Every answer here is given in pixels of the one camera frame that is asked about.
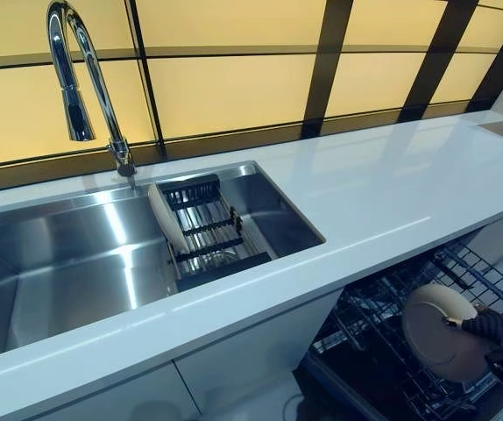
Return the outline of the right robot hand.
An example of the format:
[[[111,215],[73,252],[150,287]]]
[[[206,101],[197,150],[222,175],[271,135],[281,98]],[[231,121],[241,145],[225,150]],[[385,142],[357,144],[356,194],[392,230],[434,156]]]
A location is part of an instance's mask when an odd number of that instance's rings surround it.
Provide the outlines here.
[[[444,317],[443,323],[451,328],[467,332],[476,337],[487,339],[503,346],[503,315],[489,307],[479,305],[475,308],[477,315],[469,319]]]

